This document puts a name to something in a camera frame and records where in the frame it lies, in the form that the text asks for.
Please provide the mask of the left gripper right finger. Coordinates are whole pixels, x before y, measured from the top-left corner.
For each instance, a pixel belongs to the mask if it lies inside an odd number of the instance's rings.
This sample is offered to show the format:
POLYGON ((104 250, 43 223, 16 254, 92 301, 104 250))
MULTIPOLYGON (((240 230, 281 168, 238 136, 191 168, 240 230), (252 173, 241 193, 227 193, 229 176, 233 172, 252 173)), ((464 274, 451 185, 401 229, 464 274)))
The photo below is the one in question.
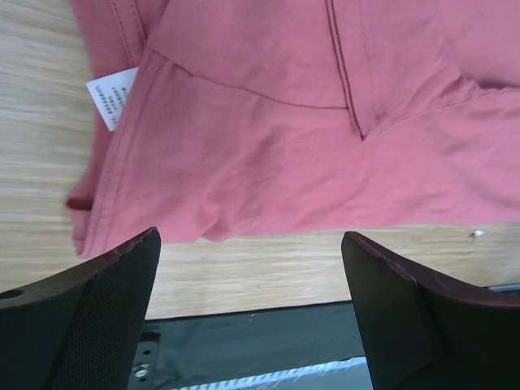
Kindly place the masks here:
POLYGON ((375 389, 517 389, 519 297, 454 279, 357 232, 341 244, 375 389))

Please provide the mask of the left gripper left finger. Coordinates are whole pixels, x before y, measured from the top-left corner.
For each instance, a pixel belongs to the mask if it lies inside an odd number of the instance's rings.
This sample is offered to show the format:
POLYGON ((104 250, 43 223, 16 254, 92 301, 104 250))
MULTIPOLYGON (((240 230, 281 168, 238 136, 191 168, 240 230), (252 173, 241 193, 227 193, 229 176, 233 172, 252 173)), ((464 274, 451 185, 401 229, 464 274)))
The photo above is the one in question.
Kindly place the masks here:
POLYGON ((150 228, 1 294, 3 389, 125 389, 158 268, 150 228))

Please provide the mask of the pink t shirt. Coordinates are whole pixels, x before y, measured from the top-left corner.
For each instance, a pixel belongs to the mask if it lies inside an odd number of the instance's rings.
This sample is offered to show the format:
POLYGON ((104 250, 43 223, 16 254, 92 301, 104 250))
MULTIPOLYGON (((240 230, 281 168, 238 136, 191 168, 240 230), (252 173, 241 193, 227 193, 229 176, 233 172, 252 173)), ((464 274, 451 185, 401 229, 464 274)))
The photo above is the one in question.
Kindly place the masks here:
POLYGON ((100 115, 67 198, 92 258, 519 219, 516 1, 74 1, 100 115))

